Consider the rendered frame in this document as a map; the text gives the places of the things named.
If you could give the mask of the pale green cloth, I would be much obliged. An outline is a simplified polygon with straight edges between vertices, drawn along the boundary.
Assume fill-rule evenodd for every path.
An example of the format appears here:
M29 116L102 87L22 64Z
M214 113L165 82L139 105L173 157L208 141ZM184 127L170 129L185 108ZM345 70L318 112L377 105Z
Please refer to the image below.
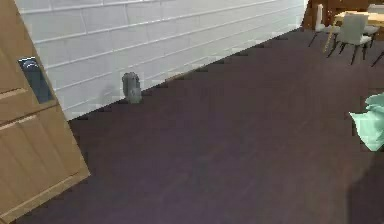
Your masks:
M358 136L372 152L384 146L384 92L369 96L366 100L366 112L349 115L353 119Z

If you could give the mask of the light brown wooden room door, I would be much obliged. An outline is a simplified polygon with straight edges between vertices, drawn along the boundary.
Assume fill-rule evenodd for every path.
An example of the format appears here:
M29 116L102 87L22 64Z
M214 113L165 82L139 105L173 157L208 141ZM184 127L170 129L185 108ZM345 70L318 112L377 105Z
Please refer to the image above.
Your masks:
M37 101L18 60L35 57L53 95ZM90 176L14 0L0 0L0 224Z

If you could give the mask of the light wooden dining table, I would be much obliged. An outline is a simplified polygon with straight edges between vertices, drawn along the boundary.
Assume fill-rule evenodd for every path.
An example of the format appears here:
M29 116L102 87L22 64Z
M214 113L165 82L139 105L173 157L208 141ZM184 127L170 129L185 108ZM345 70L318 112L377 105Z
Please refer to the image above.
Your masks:
M327 41L323 47L323 52L326 52L326 50L330 44L330 41L332 39L332 35L335 31L336 24L338 22L342 22L343 18L345 17L346 14L367 15L369 25L384 27L384 14L358 12L358 11L344 11L344 12L338 13L334 16L334 21L333 21L332 25L330 26Z

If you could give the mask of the white chair with black legs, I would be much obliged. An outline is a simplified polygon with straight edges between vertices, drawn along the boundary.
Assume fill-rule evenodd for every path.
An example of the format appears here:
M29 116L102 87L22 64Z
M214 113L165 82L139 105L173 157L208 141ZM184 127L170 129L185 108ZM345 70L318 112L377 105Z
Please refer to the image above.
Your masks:
M324 6L322 4L318 4L317 5L314 35L313 35L313 37L312 37L312 39L311 39L311 41L309 43L309 46L312 45L312 43L314 42L315 38L320 33L326 33L326 34L332 33L332 35L333 35L333 42L336 42L337 36L339 34L339 31L340 31L340 27L339 26L333 27L332 25L326 26L323 23L323 9L324 9Z
M370 4L367 8L368 13L377 13L384 14L384 4ZM371 38L370 45L373 45L376 34L379 31L378 26L367 25L364 29L364 35L367 35Z
M364 29L368 22L368 16L365 14L346 13L339 33L334 40L332 48L327 57L330 57L338 44L341 44L340 51L343 51L346 45L353 45L354 52L351 63L354 63L357 51L362 48L363 59L366 59L368 43L372 40L370 36L364 35Z

